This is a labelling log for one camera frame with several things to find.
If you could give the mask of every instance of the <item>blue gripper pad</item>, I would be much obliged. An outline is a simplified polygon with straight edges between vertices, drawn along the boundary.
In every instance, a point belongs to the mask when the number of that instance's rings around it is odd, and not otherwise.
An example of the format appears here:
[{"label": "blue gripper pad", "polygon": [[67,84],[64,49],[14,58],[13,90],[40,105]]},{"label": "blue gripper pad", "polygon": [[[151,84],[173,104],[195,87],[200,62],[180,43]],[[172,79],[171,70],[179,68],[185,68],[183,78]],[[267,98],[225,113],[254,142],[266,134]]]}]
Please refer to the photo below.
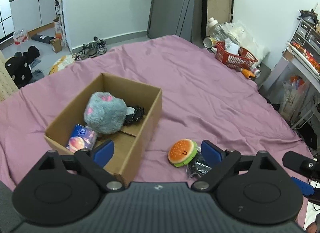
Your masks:
[{"label": "blue gripper pad", "polygon": [[313,187],[310,184],[308,184],[304,181],[301,181],[295,177],[291,177],[291,179],[300,188],[300,190],[304,196],[310,196],[315,193],[315,190],[313,189]]},{"label": "blue gripper pad", "polygon": [[103,168],[112,158],[114,151],[113,141],[107,140],[91,151],[91,157],[96,164]]},{"label": "blue gripper pad", "polygon": [[211,168],[225,157],[225,152],[208,140],[201,143],[201,154]]}]

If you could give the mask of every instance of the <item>hamburger plush toy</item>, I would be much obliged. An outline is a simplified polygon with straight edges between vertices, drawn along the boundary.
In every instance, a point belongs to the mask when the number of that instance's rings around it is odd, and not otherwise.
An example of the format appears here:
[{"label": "hamburger plush toy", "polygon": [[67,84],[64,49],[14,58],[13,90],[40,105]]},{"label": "hamburger plush toy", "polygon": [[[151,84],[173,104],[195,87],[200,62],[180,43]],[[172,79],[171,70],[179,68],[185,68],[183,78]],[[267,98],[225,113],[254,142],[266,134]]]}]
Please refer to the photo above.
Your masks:
[{"label": "hamburger plush toy", "polygon": [[175,167],[188,164],[197,154],[196,142],[189,139],[177,141],[168,152],[169,162]]}]

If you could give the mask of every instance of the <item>drawer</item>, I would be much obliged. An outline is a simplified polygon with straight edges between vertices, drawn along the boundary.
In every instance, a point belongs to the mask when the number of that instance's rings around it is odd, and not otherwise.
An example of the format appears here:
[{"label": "drawer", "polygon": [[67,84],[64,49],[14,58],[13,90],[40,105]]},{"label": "drawer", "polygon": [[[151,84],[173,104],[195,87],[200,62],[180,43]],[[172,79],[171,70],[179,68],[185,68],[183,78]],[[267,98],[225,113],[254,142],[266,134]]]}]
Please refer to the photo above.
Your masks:
[{"label": "drawer", "polygon": [[306,35],[308,34],[307,30],[305,30],[304,28],[302,28],[301,26],[298,27],[297,32],[302,36],[302,37],[306,37]]},{"label": "drawer", "polygon": [[295,34],[293,35],[293,39],[294,39],[297,43],[299,43],[300,45],[303,45],[303,43],[304,43],[304,39],[303,39],[302,36],[300,36],[298,33],[295,33]]},{"label": "drawer", "polygon": [[320,54],[317,53],[317,50],[315,49],[315,47],[311,46],[309,43],[305,43],[303,45],[303,48],[305,48],[310,54],[311,56],[320,63]]},{"label": "drawer", "polygon": [[303,29],[305,29],[307,32],[310,31],[311,27],[308,26],[305,22],[301,21],[300,23],[300,27],[302,27]]},{"label": "drawer", "polygon": [[320,54],[320,39],[317,39],[312,33],[308,36],[308,42],[316,49]]}]

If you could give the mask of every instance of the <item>gray plush toy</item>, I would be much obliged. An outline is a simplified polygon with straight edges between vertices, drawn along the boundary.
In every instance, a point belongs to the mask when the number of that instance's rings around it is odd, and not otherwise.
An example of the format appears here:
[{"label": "gray plush toy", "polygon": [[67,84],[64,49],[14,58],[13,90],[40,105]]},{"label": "gray plush toy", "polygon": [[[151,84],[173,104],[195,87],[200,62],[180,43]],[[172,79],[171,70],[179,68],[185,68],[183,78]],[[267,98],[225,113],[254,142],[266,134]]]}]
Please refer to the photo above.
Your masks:
[{"label": "gray plush toy", "polygon": [[84,121],[97,133],[113,134],[121,129],[127,115],[125,102],[110,93],[95,92],[84,111]]}]

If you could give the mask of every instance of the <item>black plush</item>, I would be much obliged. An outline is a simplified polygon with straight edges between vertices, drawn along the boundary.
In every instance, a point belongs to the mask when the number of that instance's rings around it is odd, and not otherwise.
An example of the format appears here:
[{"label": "black plush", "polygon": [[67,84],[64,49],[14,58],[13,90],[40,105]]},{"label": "black plush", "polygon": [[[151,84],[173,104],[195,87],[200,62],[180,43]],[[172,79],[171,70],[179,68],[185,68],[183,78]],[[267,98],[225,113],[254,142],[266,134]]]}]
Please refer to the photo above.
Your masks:
[{"label": "black plush", "polygon": [[19,89],[28,84],[32,78],[32,73],[25,56],[11,57],[5,63],[5,68]]},{"label": "black plush", "polygon": [[126,116],[123,125],[129,125],[142,119],[144,115],[144,108],[139,106],[132,106],[132,108],[134,108],[134,113]]}]

